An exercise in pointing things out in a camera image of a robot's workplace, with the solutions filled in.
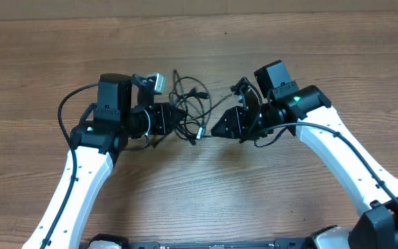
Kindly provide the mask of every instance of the black cable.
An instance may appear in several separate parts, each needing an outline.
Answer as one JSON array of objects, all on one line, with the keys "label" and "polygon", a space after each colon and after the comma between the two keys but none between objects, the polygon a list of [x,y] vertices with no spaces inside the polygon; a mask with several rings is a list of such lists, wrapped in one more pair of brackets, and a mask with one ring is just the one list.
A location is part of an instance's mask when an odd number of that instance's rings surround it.
[{"label": "black cable", "polygon": [[271,130],[274,130],[277,128],[281,128],[281,127],[295,127],[295,126],[314,127],[317,129],[321,129],[321,130],[330,132],[331,134],[333,134],[333,136],[335,138],[336,137],[340,138],[347,146],[349,146],[349,148],[352,150],[352,152],[354,152],[354,154],[356,154],[357,158],[359,158],[359,160],[363,163],[365,168],[370,172],[371,176],[376,180],[377,184],[384,190],[384,192],[394,201],[394,203],[398,207],[397,197],[388,189],[388,187],[386,187],[385,182],[379,178],[379,176],[376,174],[376,172],[374,172],[374,170],[372,170],[371,166],[368,164],[368,162],[366,162],[365,158],[360,154],[360,152],[356,149],[356,147],[354,147],[354,145],[352,145],[352,143],[347,138],[345,138],[340,132],[335,131],[331,128],[325,127],[323,125],[313,124],[313,123],[308,123],[308,122],[291,122],[291,123],[286,123],[286,124],[278,124],[278,125],[274,125],[272,127],[268,127],[264,131],[268,132],[268,131],[271,131]]},{"label": "black cable", "polygon": [[145,145],[144,146],[137,146],[137,147],[132,147],[132,148],[124,148],[124,151],[139,151],[146,149],[148,146],[150,146],[150,139],[147,135],[144,135],[145,137]]},{"label": "black cable", "polygon": [[[205,92],[197,92],[196,87],[192,88],[190,92],[186,93],[184,90],[184,86],[182,82],[184,80],[192,80],[198,83]],[[208,88],[203,84],[200,80],[185,76],[180,77],[177,70],[173,71],[173,89],[169,93],[169,102],[170,105],[174,108],[183,109],[186,113],[184,119],[178,124],[174,124],[174,128],[172,131],[182,140],[188,140],[192,145],[196,143],[196,136],[198,135],[199,129],[203,129],[202,134],[207,131],[207,124],[211,118],[211,112],[215,109],[219,104],[221,104],[224,100],[231,97],[232,94],[225,96],[221,99],[217,104],[213,105],[211,101],[211,94]],[[189,99],[194,98],[199,103],[199,106],[192,103]],[[204,99],[208,99],[209,109],[205,111],[205,106],[202,103]],[[196,111],[198,115],[192,115],[190,110]],[[191,130],[191,126],[197,127],[196,130]],[[157,140],[153,143],[153,146],[156,147],[160,142],[162,142],[168,135],[163,136],[161,139]]]},{"label": "black cable", "polygon": [[282,134],[283,134],[284,132],[286,132],[286,131],[287,131],[287,127],[281,129],[281,131],[280,131],[279,133],[277,133],[276,137],[275,137],[271,142],[266,143],[266,144],[264,144],[264,145],[257,145],[257,140],[255,140],[255,141],[254,141],[254,146],[255,146],[256,148],[264,148],[264,147],[266,147],[266,146],[270,146],[270,145],[274,144],[274,143],[282,136]]},{"label": "black cable", "polygon": [[67,100],[70,97],[72,97],[74,94],[79,93],[80,91],[92,88],[94,86],[97,86],[97,83],[96,84],[90,84],[88,86],[83,86],[83,87],[81,87],[79,89],[74,90],[73,92],[69,93],[61,101],[61,104],[59,104],[59,107],[58,107],[58,123],[59,123],[59,127],[61,127],[61,131],[62,131],[62,133],[63,133],[63,135],[64,135],[64,137],[66,139],[66,142],[67,142],[68,147],[70,148],[70,152],[72,154],[73,171],[72,171],[72,176],[70,177],[70,184],[68,185],[67,193],[66,193],[66,195],[64,197],[64,200],[62,201],[62,204],[61,204],[61,207],[58,210],[58,213],[56,213],[56,217],[53,220],[52,225],[50,226],[50,229],[48,230],[46,237],[42,240],[42,244],[41,244],[40,249],[44,249],[48,245],[48,243],[50,241],[50,238],[52,237],[52,233],[55,230],[56,225],[57,225],[57,223],[59,221],[59,218],[61,217],[62,212],[64,211],[64,208],[66,207],[68,198],[70,198],[70,193],[72,192],[73,185],[75,184],[75,179],[76,179],[76,171],[77,171],[76,152],[75,152],[75,148],[72,148],[70,137],[68,136],[67,130],[66,130],[65,126],[64,126],[64,123],[62,122],[62,107],[67,102]]}]

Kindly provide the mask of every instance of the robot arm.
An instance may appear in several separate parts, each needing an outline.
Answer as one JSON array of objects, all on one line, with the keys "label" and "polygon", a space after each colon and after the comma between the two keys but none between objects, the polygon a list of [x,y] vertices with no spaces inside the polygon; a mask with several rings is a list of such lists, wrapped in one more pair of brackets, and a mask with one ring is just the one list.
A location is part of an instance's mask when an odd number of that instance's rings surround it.
[{"label": "robot arm", "polygon": [[[323,125],[340,132],[356,147],[390,191],[398,196],[398,179],[388,173],[363,148],[342,123],[334,107],[319,107],[306,115],[306,118],[299,119],[298,122]],[[371,210],[371,203],[375,201],[380,203],[390,201],[390,197],[376,184],[376,180],[371,177],[370,172],[342,140],[326,131],[306,126],[297,126],[296,134],[327,165],[350,197],[359,216]]]},{"label": "robot arm", "polygon": [[[48,242],[47,248],[50,249],[79,247],[82,231],[97,193],[113,169],[113,160],[109,153],[100,154],[98,149],[84,146],[79,146],[75,152],[78,164],[77,180]],[[32,236],[22,247],[23,249],[38,249],[41,246],[66,195],[72,168],[73,160],[71,153],[68,152],[64,172],[52,200],[48,204],[46,213]]]},{"label": "robot arm", "polygon": [[[71,150],[61,180],[46,213],[23,249],[79,248],[82,231],[97,193],[110,175],[119,153],[126,149],[128,138],[146,136],[144,147],[129,150],[143,149],[148,146],[148,135],[168,135],[173,131],[173,125],[185,117],[183,110],[169,103],[154,102],[154,95],[161,93],[164,81],[165,78],[159,73],[146,77],[112,73],[101,75],[97,104],[87,108],[79,124],[71,131]],[[139,87],[135,108],[131,108],[133,84]],[[87,121],[91,111],[93,120]],[[63,201],[65,196],[68,196],[66,202]]]},{"label": "robot arm", "polygon": [[311,245],[305,248],[398,248],[398,179],[361,146],[317,87],[298,88],[282,61],[254,75],[267,104],[256,87],[242,78],[231,90],[243,105],[226,110],[211,134],[256,141],[287,127],[327,165],[360,216],[353,229],[333,227],[313,234],[308,237]]}]

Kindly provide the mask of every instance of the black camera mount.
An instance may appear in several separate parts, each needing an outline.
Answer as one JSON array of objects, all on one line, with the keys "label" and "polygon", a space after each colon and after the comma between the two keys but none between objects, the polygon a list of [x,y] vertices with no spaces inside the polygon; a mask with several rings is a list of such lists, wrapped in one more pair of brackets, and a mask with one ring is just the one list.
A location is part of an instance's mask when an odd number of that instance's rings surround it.
[{"label": "black camera mount", "polygon": [[[154,95],[161,94],[165,79],[159,73],[132,77],[117,73],[101,75],[97,103],[92,103],[71,131],[71,144],[99,148],[101,154],[110,153],[116,161],[127,146],[128,139],[147,135],[168,135],[186,113],[167,103],[155,103]],[[131,108],[132,86],[138,90],[138,105]],[[93,112],[93,120],[87,117]]]}]

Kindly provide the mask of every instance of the black plastic housing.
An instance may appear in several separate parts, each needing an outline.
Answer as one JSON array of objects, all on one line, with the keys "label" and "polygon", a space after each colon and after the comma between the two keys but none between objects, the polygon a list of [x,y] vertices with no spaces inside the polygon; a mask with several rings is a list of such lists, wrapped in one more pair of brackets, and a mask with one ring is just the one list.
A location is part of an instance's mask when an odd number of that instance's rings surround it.
[{"label": "black plastic housing", "polygon": [[299,89],[297,85],[287,85],[286,87],[281,88],[291,82],[290,74],[288,74],[284,63],[281,60],[275,61],[267,66],[263,66],[254,72],[254,76],[256,77],[256,81],[264,98],[267,97],[270,89],[276,89],[272,98],[273,101],[285,95],[292,94]]},{"label": "black plastic housing", "polygon": [[398,209],[394,201],[374,205],[362,214],[348,243],[351,249],[398,249]]},{"label": "black plastic housing", "polygon": [[97,90],[97,108],[94,121],[121,123],[131,108],[131,77],[118,73],[101,75]]}]

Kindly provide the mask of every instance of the table surface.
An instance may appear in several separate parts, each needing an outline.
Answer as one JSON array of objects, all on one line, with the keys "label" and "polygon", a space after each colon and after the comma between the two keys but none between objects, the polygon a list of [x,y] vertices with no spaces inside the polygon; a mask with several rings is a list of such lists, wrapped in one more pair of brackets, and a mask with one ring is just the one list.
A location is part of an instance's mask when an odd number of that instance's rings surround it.
[{"label": "table surface", "polygon": [[[217,102],[277,59],[300,87],[317,85],[398,178],[398,12],[0,22],[0,248],[21,247],[55,191],[68,150],[57,106],[67,93],[102,73],[177,68],[205,82]],[[68,102],[67,127],[95,96]],[[218,107],[209,128],[235,104]],[[357,219],[327,167],[290,134],[264,149],[223,138],[193,147],[172,135],[120,156],[83,241],[100,232],[131,241],[259,241]]]}]

